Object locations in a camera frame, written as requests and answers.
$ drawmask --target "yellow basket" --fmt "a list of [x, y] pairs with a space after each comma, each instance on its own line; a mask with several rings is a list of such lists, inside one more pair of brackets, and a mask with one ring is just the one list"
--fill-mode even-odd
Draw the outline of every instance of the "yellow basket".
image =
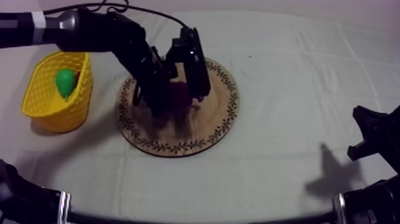
[[[75, 74], [80, 72], [77, 86], [68, 99], [61, 97], [55, 84], [57, 73], [64, 68], [72, 69]], [[88, 115], [92, 86], [88, 53], [53, 53], [36, 65], [22, 101], [22, 113], [54, 132], [76, 129]]]

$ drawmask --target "wooden plate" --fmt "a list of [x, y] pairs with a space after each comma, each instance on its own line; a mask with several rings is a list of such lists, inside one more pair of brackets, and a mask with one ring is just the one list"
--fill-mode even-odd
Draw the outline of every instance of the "wooden plate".
[[[176, 114], [153, 118], [142, 100], [132, 106], [136, 81], [127, 78], [119, 90], [115, 104], [117, 125], [122, 135], [139, 150], [160, 157], [184, 157], [200, 153], [221, 140], [231, 129], [239, 110], [239, 91], [233, 76], [219, 63], [206, 58], [210, 76], [210, 94], [186, 110], [185, 116]], [[173, 81], [184, 81], [182, 64], [177, 64], [179, 76]]]

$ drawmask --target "green plastic egg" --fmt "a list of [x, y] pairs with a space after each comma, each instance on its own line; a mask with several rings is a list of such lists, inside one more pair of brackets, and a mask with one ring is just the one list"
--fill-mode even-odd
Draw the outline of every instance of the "green plastic egg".
[[72, 69], [61, 69], [55, 77], [55, 84], [60, 95], [67, 99], [76, 86], [74, 71]]

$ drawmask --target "white table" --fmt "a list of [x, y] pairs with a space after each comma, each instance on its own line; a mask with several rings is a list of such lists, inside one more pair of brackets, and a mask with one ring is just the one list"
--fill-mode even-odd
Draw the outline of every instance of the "white table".
[[[164, 222], [326, 211], [334, 194], [395, 174], [378, 155], [351, 163], [346, 150], [362, 140], [351, 117], [355, 106], [389, 113], [400, 104], [398, 36], [283, 14], [175, 16], [198, 28], [205, 55], [225, 66], [239, 87], [238, 119], [220, 143], [177, 159], [134, 149], [113, 115], [129, 74], [109, 53], [91, 54], [95, 83], [86, 123], [60, 136], [40, 132], [20, 104], [35, 63], [56, 50], [41, 46], [0, 51], [1, 57], [22, 58], [1, 64], [7, 82], [0, 83], [0, 99], [8, 103], [0, 108], [0, 157], [25, 178], [72, 193], [75, 210]], [[172, 21], [132, 18], [162, 54], [179, 35]]]

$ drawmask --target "silver metal band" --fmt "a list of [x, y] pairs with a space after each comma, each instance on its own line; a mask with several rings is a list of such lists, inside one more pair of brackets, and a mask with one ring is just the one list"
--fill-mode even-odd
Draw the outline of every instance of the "silver metal band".
[[46, 29], [46, 19], [43, 12], [32, 12], [33, 24], [35, 25], [35, 29], [33, 31], [33, 44], [42, 43], [43, 33]]
[[61, 192], [60, 204], [58, 205], [57, 224], [69, 224], [67, 222], [68, 212], [70, 211], [71, 195]]
[[347, 224], [346, 204], [343, 194], [338, 194], [333, 197], [333, 208], [337, 215], [337, 224]]

